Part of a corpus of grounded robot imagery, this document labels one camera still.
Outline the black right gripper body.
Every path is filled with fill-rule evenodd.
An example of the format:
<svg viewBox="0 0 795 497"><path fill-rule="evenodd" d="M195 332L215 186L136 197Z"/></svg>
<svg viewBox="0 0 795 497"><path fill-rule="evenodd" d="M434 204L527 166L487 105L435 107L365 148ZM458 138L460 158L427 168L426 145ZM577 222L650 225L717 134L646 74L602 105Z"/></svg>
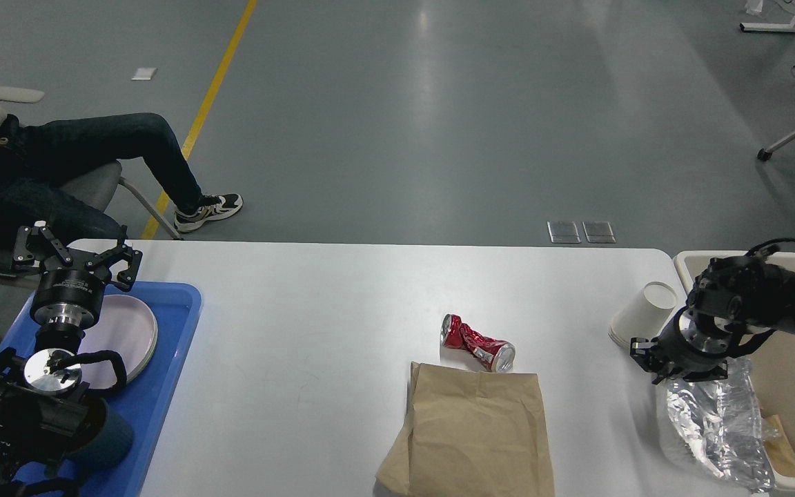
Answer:
<svg viewBox="0 0 795 497"><path fill-rule="evenodd" d="M709 371L717 364L728 362L745 334L745 324L681 309L656 336L674 364L668 380L682 380L682 376L690 372Z"/></svg>

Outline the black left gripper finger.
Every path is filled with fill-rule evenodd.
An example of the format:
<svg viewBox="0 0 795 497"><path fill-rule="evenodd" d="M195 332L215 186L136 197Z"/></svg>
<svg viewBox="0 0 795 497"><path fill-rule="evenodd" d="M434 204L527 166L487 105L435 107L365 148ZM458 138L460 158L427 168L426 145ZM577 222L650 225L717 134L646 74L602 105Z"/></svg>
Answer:
<svg viewBox="0 0 795 497"><path fill-rule="evenodd" d="M127 227L121 226L113 248L92 255L84 263L84 270L92 273L104 285L130 292L138 280L144 254L127 243Z"/></svg>
<svg viewBox="0 0 795 497"><path fill-rule="evenodd" d="M75 257L45 222L19 227L10 257L14 273L42 275L74 267Z"/></svg>

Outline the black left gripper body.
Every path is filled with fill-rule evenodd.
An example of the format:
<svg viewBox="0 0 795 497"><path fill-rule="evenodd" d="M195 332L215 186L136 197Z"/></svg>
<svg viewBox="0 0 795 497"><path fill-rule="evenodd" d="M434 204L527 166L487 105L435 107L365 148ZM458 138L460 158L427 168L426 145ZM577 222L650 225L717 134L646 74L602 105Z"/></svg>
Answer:
<svg viewBox="0 0 795 497"><path fill-rule="evenodd" d="M80 329L100 320L104 281L83 269L54 269L41 274L30 315L36 324L66 323Z"/></svg>

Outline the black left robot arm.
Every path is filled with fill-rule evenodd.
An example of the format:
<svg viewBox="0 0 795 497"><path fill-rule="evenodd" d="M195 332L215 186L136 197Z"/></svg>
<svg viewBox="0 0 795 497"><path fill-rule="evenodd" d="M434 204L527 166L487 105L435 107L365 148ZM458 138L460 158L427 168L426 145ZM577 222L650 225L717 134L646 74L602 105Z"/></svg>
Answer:
<svg viewBox="0 0 795 497"><path fill-rule="evenodd" d="M107 286L131 290L141 258L126 227L101 253L69 248L43 221L18 230L12 268L41 275L30 308L38 329L27 358L0 352L0 496L78 496L88 473L128 456L135 432L107 403L128 381L122 355L79 347Z"/></svg>

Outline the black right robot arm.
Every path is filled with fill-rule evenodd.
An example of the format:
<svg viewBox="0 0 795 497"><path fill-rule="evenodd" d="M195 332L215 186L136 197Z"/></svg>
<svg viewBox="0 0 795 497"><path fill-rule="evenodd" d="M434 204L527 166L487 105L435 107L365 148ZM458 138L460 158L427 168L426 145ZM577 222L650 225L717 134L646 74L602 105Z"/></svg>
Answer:
<svg viewBox="0 0 795 497"><path fill-rule="evenodd" d="M711 258L662 331L630 339L629 355L654 384L725 380L729 359L751 355L777 331L795 335L795 271L769 261L780 245Z"/></svg>

